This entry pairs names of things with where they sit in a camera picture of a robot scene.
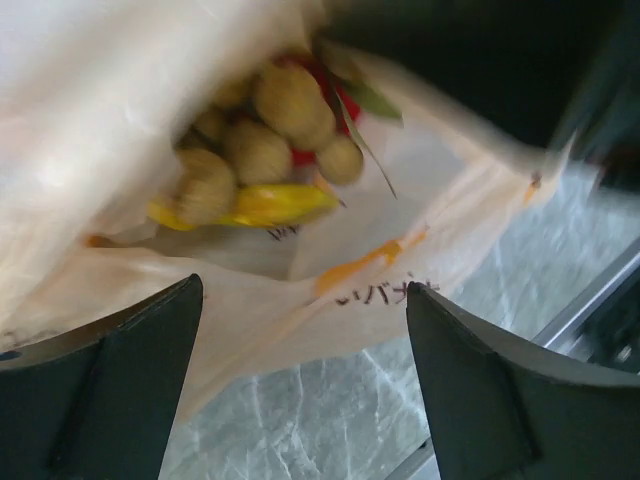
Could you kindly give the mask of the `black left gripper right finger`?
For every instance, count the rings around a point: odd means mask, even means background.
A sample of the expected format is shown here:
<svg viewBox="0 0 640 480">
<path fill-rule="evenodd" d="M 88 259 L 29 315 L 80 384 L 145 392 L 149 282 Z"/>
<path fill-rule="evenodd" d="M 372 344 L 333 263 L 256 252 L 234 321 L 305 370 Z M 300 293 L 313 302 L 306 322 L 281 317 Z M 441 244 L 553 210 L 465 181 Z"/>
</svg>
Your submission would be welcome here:
<svg viewBox="0 0 640 480">
<path fill-rule="evenodd" d="M 407 324 L 444 479 L 635 479 L 639 379 L 550 351 L 420 283 Z"/>
</svg>

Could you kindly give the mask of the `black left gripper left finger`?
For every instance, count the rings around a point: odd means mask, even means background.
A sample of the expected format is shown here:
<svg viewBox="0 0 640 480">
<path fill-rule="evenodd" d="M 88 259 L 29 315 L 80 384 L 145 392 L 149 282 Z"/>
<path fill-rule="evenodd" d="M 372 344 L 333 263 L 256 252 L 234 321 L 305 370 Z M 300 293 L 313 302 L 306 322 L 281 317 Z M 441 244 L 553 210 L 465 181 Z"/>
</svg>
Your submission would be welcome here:
<svg viewBox="0 0 640 480">
<path fill-rule="evenodd" d="M 158 478 L 202 306 L 191 275 L 62 335 L 2 347 L 2 478 Z"/>
</svg>

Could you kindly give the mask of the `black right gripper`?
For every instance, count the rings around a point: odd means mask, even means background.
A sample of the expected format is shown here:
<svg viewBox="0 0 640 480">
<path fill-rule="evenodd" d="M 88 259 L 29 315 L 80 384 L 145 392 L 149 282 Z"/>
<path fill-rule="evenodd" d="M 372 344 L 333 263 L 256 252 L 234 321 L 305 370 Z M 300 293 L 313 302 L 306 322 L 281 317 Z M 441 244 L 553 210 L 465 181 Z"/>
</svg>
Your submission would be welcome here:
<svg viewBox="0 0 640 480">
<path fill-rule="evenodd" d="M 322 33 L 406 67 L 526 145 L 639 157 L 635 1 L 344 1 Z"/>
</svg>

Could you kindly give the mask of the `peach plastic bag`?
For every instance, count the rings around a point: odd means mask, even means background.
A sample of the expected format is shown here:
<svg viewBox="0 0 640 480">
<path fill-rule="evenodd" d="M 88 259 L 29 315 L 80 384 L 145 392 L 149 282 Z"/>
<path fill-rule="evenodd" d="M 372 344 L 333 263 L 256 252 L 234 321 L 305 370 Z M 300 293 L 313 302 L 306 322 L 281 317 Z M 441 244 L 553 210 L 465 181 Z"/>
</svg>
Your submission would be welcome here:
<svg viewBox="0 0 640 480">
<path fill-rule="evenodd" d="M 511 220 L 548 199 L 566 147 L 510 137 L 374 56 L 414 1 L 5 1 L 1 5 L 1 344 L 124 309 L 192 274 L 204 307 L 178 407 L 234 379 L 404 335 L 402 287 L 454 290 Z M 403 114 L 365 116 L 344 204 L 275 240 L 171 233 L 145 207 L 180 171 L 171 143 L 208 89 L 329 23 Z"/>
</svg>

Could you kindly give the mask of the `bunch of brown longans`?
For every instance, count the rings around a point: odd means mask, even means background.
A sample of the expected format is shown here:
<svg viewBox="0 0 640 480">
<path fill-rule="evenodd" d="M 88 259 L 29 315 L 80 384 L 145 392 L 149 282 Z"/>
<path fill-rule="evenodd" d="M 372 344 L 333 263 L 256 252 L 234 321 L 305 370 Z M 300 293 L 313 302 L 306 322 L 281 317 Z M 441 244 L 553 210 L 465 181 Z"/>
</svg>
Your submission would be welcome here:
<svg viewBox="0 0 640 480">
<path fill-rule="evenodd" d="M 184 174 L 169 207 L 185 222 L 204 223 L 229 213 L 241 188 L 356 183 L 364 155 L 351 119 L 350 137 L 336 132 L 334 114 L 346 113 L 336 93 L 331 104 L 305 69 L 274 60 L 221 86 L 178 145 Z"/>
</svg>

